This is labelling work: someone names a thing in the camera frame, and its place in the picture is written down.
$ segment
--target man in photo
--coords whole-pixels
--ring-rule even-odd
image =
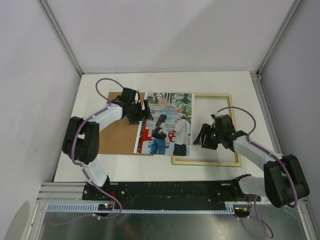
[[[187,155],[187,146],[185,145],[185,139],[190,134],[191,126],[187,121],[187,116],[182,114],[180,120],[178,120],[175,126],[175,144],[173,155],[174,156],[186,156]]]

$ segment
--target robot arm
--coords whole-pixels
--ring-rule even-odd
[[[214,124],[203,124],[194,145],[216,150],[218,144],[226,149],[241,154],[257,165],[264,172],[264,178],[249,174],[237,177],[239,186],[245,194],[266,196],[270,202],[280,208],[295,200],[294,191],[289,178],[282,166],[275,159],[279,159],[291,177],[298,199],[309,195],[309,187],[298,159],[293,155],[283,156],[272,152],[254,140],[248,141],[247,133],[236,131],[232,119],[228,114],[212,115]]]
[[[77,137],[74,158],[75,162],[87,173],[89,180],[93,181],[97,186],[102,187],[109,181],[97,158],[100,132],[111,123],[124,117],[128,118],[129,124],[138,124],[139,121],[146,119],[153,120],[148,101],[144,100],[143,103],[144,109],[142,109],[139,92],[125,87],[122,94],[111,101],[111,105],[108,106],[106,111],[98,111],[98,113],[101,113],[93,115],[92,119],[83,126],[80,135],[84,135],[84,138]],[[83,118],[75,116],[69,120],[62,151],[70,158],[76,132],[83,121]]]

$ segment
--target black mounting plate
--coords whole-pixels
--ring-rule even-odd
[[[108,193],[115,194],[126,210],[214,211],[225,210],[225,202],[251,202],[255,195],[242,193],[237,180],[111,182]],[[109,201],[94,186],[86,184],[82,200]]]

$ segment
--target black bag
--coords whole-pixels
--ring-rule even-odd
[[[167,137],[167,135],[163,132],[159,133],[159,131],[162,128],[157,126],[155,127],[155,129],[153,129],[151,136],[154,137],[155,139],[165,139]]]

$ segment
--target wooden frame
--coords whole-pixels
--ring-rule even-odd
[[[226,99],[229,107],[233,106],[232,98],[230,94],[195,94],[195,99]],[[229,109],[229,115],[231,116],[232,123],[235,130],[237,130],[236,119],[234,109]],[[173,165],[190,165],[190,166],[215,166],[215,167],[241,167],[241,155],[234,153],[235,162],[210,162],[210,161],[187,161],[178,159],[177,156],[172,156],[171,163]]]

